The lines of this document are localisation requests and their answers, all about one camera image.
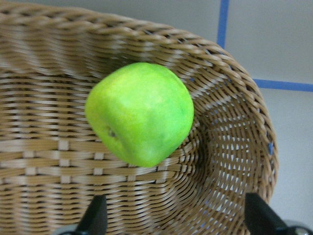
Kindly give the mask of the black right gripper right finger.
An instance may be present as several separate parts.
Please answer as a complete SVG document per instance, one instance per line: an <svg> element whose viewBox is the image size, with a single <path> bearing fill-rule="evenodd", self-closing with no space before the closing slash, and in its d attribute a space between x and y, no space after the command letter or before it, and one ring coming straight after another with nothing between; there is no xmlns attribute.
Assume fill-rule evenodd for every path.
<svg viewBox="0 0 313 235"><path fill-rule="evenodd" d="M245 225L251 235L286 235L288 226L257 194L246 193Z"/></svg>

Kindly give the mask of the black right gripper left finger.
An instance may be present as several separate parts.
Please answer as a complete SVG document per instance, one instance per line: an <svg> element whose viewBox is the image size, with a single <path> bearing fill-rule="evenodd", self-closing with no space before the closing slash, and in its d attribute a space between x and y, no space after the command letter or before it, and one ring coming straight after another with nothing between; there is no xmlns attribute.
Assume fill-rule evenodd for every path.
<svg viewBox="0 0 313 235"><path fill-rule="evenodd" d="M105 195L96 195L75 229L77 235L105 235L108 227Z"/></svg>

